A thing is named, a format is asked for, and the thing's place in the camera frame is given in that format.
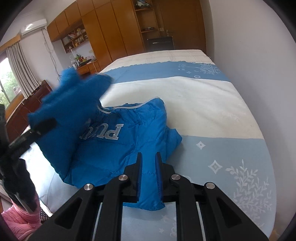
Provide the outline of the blue puffer jacket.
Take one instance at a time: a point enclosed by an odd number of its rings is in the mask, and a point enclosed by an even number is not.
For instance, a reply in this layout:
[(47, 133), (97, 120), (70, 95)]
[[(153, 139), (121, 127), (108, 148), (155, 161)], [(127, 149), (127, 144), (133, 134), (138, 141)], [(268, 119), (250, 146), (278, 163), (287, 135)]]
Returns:
[(28, 115), (31, 128), (51, 118), (57, 122), (37, 144), (60, 178), (77, 188), (87, 183), (108, 183), (141, 154), (139, 200), (133, 207), (163, 209), (156, 154), (166, 161), (182, 137), (167, 126), (167, 112), (160, 98), (103, 107), (100, 97), (111, 84), (108, 75), (82, 79), (75, 69), (64, 70), (60, 86)]

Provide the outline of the pink knitted sleeve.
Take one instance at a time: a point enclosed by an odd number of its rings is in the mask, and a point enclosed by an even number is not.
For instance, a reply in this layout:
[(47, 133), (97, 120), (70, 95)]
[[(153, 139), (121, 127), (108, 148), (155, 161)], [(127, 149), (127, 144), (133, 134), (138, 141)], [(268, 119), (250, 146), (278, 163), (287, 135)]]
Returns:
[(18, 240), (27, 240), (42, 224), (40, 219), (40, 202), (35, 193), (34, 204), (37, 205), (33, 213), (28, 213), (18, 207), (15, 202), (6, 211), (1, 213), (4, 221)]

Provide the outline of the dark red wooden dresser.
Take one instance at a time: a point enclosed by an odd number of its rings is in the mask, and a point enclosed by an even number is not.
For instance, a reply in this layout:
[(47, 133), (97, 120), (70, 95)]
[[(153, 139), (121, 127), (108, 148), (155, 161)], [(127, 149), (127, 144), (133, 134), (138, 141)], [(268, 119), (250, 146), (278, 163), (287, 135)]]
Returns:
[(42, 99), (52, 91), (46, 80), (32, 93), (30, 97), (21, 101), (6, 122), (9, 141), (14, 141), (29, 126), (28, 114), (35, 112), (42, 103)]

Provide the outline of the bed with blue-white blanket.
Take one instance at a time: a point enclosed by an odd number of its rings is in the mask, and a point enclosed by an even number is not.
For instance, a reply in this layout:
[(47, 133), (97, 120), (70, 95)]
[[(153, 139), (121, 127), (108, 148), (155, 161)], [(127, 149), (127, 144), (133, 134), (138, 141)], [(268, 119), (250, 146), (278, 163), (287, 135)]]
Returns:
[[(182, 141), (165, 162), (196, 184), (215, 183), (262, 231), (275, 222), (276, 187), (269, 151), (234, 85), (200, 50), (156, 51), (120, 58), (102, 70), (112, 85), (105, 108), (160, 98), (166, 124)], [(56, 212), (79, 188), (65, 183), (38, 144), (24, 153), (41, 202)], [(172, 204), (123, 209), (123, 240), (175, 240)]]

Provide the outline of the wooden framed window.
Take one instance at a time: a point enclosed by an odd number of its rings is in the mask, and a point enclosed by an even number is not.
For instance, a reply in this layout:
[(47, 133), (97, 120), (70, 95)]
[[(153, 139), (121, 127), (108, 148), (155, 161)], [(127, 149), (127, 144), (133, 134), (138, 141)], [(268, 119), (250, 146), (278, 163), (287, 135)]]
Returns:
[(9, 59), (0, 63), (1, 96), (0, 102), (7, 108), (18, 94), (21, 93), (19, 84), (12, 72)]

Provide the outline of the grey window curtain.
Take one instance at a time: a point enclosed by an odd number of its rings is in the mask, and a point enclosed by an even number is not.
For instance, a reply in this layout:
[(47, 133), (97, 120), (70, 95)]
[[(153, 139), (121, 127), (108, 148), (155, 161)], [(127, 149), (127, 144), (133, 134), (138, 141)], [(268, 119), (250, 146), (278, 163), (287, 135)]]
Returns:
[(14, 77), (18, 82), (24, 98), (27, 99), (41, 85), (41, 81), (35, 77), (29, 67), (20, 42), (9, 46), (6, 49), (6, 54)]

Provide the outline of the wooden desk with clutter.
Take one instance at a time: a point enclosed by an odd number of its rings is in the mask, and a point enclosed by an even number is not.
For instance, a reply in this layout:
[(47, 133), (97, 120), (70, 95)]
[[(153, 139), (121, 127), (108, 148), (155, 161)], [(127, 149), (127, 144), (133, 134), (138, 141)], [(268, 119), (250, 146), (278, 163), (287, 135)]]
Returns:
[(79, 75), (86, 77), (91, 74), (99, 73), (101, 68), (96, 58), (86, 59), (81, 56), (77, 56), (78, 58), (74, 58), (71, 60), (71, 64), (73, 68), (76, 69)]

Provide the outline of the white wall air conditioner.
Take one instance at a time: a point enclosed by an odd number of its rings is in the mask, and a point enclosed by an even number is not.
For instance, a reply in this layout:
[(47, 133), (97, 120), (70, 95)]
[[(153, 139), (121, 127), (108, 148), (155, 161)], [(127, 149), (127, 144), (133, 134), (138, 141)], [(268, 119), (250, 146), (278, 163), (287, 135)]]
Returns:
[(47, 20), (46, 19), (40, 19), (40, 20), (34, 21), (34, 22), (30, 23), (30, 24), (27, 24), (27, 25), (21, 27), (20, 35), (24, 36), (24, 35), (32, 32), (32, 31), (44, 28), (46, 26), (47, 26)]

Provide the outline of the wooden wardrobe wall unit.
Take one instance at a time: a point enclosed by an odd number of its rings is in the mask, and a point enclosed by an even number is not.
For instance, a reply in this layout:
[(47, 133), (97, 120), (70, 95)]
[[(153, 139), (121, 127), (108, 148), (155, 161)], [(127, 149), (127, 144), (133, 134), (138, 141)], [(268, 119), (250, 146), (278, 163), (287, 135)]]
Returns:
[(148, 51), (147, 40), (172, 37), (174, 48), (206, 51), (200, 1), (74, 1), (48, 24), (66, 53), (88, 39), (101, 69)]

